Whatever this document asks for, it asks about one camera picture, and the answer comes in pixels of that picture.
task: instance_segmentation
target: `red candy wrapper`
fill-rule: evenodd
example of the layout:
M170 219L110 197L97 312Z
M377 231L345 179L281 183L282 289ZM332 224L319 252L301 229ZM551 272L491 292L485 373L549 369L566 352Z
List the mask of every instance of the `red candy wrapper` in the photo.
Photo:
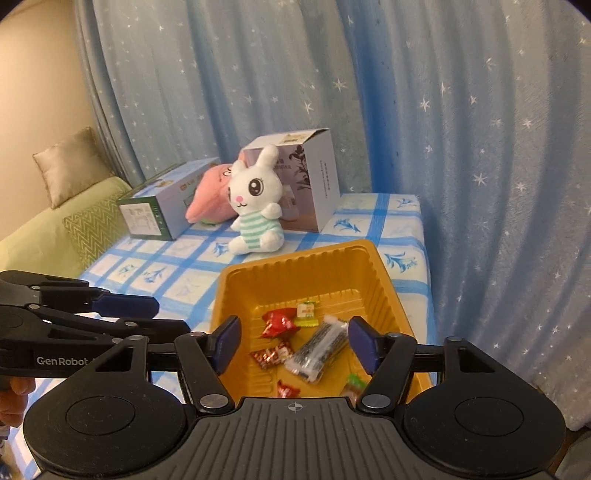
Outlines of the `red candy wrapper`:
M283 383L277 382L277 398L296 398L300 394L300 389Z
M285 360L293 355L294 351L289 342L283 341L273 348L265 348L251 352L251 357L259 364L263 370L276 365L281 365Z
M270 310L266 312L262 319L266 321L267 327L263 330L261 338L288 338L298 331L298 327L294 323L297 309L286 308Z

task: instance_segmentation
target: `orange plastic tray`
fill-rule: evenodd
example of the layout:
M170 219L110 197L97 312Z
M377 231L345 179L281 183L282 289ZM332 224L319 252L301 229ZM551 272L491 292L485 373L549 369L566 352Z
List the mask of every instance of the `orange plastic tray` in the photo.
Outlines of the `orange plastic tray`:
M242 320L240 347L220 378L236 402L241 397L275 397L279 379L300 388L300 397L338 396L350 373L369 381L349 346L336 355L315 384L283 366L264 371L252 359L250 352L278 343L276 339L259 338L265 328L262 315L272 309L295 307L305 300L318 302L319 319L332 314L348 321L360 315L381 333L413 335L378 251L369 240L227 267L219 277L212 330L230 315ZM290 339L293 348L301 347L315 330L300 329ZM428 374L415 374L408 399L429 387Z

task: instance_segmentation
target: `green and white box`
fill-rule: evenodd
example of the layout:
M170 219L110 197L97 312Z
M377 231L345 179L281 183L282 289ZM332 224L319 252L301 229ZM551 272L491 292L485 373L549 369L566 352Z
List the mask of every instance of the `green and white box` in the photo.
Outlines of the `green and white box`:
M123 195L117 204L131 238L176 240L191 225L185 212L203 174L218 158L176 164Z

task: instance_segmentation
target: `beige wall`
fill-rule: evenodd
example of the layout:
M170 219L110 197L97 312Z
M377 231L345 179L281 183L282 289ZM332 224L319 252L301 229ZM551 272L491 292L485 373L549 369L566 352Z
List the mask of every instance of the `beige wall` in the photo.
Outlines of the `beige wall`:
M0 239L49 206L32 155L93 124L72 0L23 2L0 23Z

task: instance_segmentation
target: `light blue curtain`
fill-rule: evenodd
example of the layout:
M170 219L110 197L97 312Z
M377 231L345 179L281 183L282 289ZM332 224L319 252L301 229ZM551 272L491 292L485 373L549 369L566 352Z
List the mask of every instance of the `light blue curtain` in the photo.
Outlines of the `light blue curtain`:
M562 0L77 3L130 181L331 127L343 192L417 194L437 328L591 420L591 29Z

